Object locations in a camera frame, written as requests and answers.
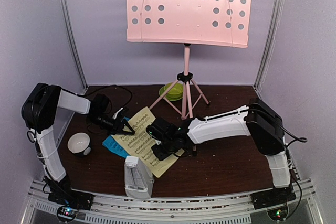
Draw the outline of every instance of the brown wooden surface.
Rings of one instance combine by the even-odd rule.
[[[133,99],[127,106],[132,117],[158,97],[161,86],[127,86],[133,92]],[[252,87],[244,86],[201,86],[211,101],[206,106],[200,101],[194,109],[195,115],[206,116],[236,109],[256,96]],[[107,88],[98,93],[106,94],[113,103],[115,112],[129,95],[118,88]],[[192,87],[193,100],[197,98]],[[174,103],[178,108],[181,101]],[[155,116],[161,116],[169,122],[179,124],[177,112],[165,101],[160,101],[152,110]],[[99,127],[90,127],[99,135],[87,131],[86,116],[76,114],[59,148],[61,161],[71,178],[74,189],[125,195],[124,158],[121,158],[102,146],[106,132]],[[69,138],[78,132],[86,132],[92,141],[91,153],[84,157],[75,157],[67,149]],[[153,197],[184,197],[231,194],[269,188],[272,177],[266,158],[261,155],[251,137],[240,136],[213,140],[197,146],[197,157],[180,158],[165,174],[155,180]]]

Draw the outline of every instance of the music stand tripod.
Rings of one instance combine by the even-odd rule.
[[[154,108],[154,106],[164,99],[171,107],[173,107],[180,115],[181,119],[187,119],[189,116],[190,118],[193,117],[193,109],[196,104],[199,102],[201,98],[205,101],[206,105],[210,105],[210,102],[207,100],[203,92],[201,91],[200,87],[197,85],[196,81],[193,79],[193,74],[189,72],[189,61],[190,61],[190,46],[191,44],[184,44],[184,71],[177,75],[177,79],[167,88],[162,95],[149,107],[150,110]],[[183,82],[183,97],[182,97],[182,111],[180,111],[175,105],[173,105],[165,95],[179,82]],[[191,92],[190,92],[190,82],[195,86],[196,90],[199,92],[199,97],[194,103],[192,104],[191,100]]]

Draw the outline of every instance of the cable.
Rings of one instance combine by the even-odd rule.
[[[104,133],[104,132],[94,132],[94,131],[90,130],[90,127],[91,127],[91,126],[93,126],[92,123],[90,123],[90,124],[88,124],[88,125],[86,126],[86,129],[87,129],[87,131],[88,131],[89,133],[91,133],[91,134],[93,134],[93,135],[100,135],[100,134]]]
[[[45,183],[45,185],[43,186],[43,188],[42,188],[42,191],[43,191],[43,193],[45,193],[45,194],[50,194],[50,193],[46,193],[45,191],[44,191],[44,189],[46,189],[46,186],[47,186],[48,184],[47,183]]]
[[[31,134],[32,136],[35,136],[35,134],[34,134],[34,132],[32,132],[32,131],[27,131],[27,138],[28,138],[28,140],[32,143],[32,144],[34,144],[35,143],[35,140],[32,140],[32,138],[31,138],[31,136],[29,136],[29,134]]]
[[[300,189],[300,199],[299,199],[299,202],[298,204],[296,205],[296,207],[294,208],[293,212],[286,218],[286,220],[288,220],[294,213],[295,211],[299,208],[299,205],[301,203],[301,200],[302,200],[302,188],[298,182],[298,180],[296,178],[293,177],[292,173],[290,174],[291,178],[295,181],[295,183],[298,185],[299,189]]]
[[[98,88],[98,89],[96,89],[96,90],[94,90],[94,91],[92,91],[92,92],[90,92],[90,93],[88,93],[88,94],[78,95],[78,96],[79,96],[79,97],[88,97],[89,95],[92,95],[92,94],[94,94],[94,93],[96,93],[96,92],[98,92],[98,91],[100,91],[100,90],[107,89],[107,88],[111,88],[111,87],[117,87],[117,88],[123,89],[123,90],[127,91],[127,92],[130,94],[130,98],[128,99],[128,101],[127,101],[123,106],[121,106],[121,107],[125,107],[127,104],[130,103],[130,101],[131,101],[132,98],[133,98],[133,93],[132,93],[132,91],[130,91],[129,89],[127,89],[127,88],[125,88],[125,87],[123,87],[123,86],[119,86],[119,85],[109,85],[109,86],[100,87],[100,88]]]
[[[279,128],[281,128],[284,132],[286,132],[289,136],[291,136],[292,138],[294,138],[293,141],[291,141],[287,147],[292,144],[293,142],[301,142],[301,143],[306,143],[308,141],[308,139],[306,137],[297,137],[294,134],[290,133],[288,130],[286,130],[280,123],[278,123],[277,121],[274,120],[274,118],[272,118],[269,114],[267,114],[266,112],[262,111],[262,110],[258,110],[258,109],[249,109],[249,111],[256,111],[259,112],[263,115],[265,115],[266,117],[268,117],[269,119],[271,119]]]
[[[189,151],[188,150],[185,150],[186,154],[185,155],[181,155],[181,156],[178,156],[176,153],[173,153],[173,155],[177,158],[181,158],[181,157],[188,157],[189,156]]]

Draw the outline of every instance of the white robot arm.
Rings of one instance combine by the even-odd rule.
[[[274,189],[272,195],[283,195],[272,200],[272,204],[295,199],[292,192],[289,171],[289,153],[286,151],[281,117],[260,99],[252,99],[249,105],[226,113],[186,120],[180,127],[157,118],[146,131],[156,140],[152,150],[159,160],[164,160],[179,149],[190,150],[196,144],[231,136],[252,136],[258,150],[266,156]],[[267,207],[264,202],[269,195],[257,195],[259,207]]]
[[[29,128],[27,136],[35,144],[37,157],[43,164],[45,181],[50,187],[48,199],[71,208],[89,210],[93,195],[71,190],[70,178],[60,161],[53,124],[57,108],[87,114],[88,119],[106,129],[108,134],[133,135],[135,131],[124,119],[123,109],[109,117],[104,114],[110,100],[97,94],[90,101],[60,86],[39,83],[22,107],[22,117]]]
[[[242,106],[237,110],[227,113],[206,116],[203,120],[196,118],[191,121],[187,134],[195,144],[230,136],[250,136],[251,133],[244,121],[247,114],[248,107]],[[265,156],[272,172],[274,187],[288,187],[290,184],[290,173],[285,149],[278,154]]]

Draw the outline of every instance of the green bowl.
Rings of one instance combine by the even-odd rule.
[[[168,83],[159,90],[159,95],[162,95],[163,92],[171,85]],[[177,83],[165,96],[169,101],[178,101],[183,97],[183,85]]]

